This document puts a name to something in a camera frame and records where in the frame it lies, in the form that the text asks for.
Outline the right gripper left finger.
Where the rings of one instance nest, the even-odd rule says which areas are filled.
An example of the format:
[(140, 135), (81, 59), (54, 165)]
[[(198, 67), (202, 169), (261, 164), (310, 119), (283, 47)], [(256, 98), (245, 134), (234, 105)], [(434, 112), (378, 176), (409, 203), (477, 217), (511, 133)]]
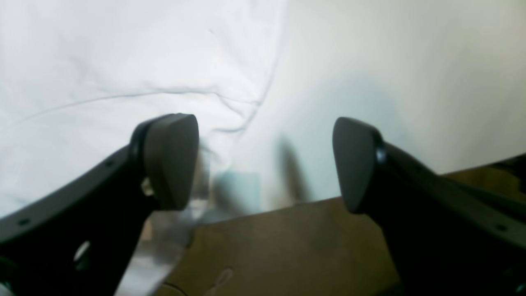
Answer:
[(1, 219), (2, 296), (112, 296), (155, 210), (184, 210), (199, 150), (194, 115), (137, 126), (127, 146)]

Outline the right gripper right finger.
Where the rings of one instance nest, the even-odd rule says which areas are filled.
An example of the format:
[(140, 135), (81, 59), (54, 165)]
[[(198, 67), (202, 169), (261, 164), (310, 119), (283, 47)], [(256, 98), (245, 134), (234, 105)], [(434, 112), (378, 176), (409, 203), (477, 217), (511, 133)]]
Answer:
[(369, 124), (336, 120), (347, 211), (380, 227), (408, 296), (524, 296), (525, 202), (438, 176)]

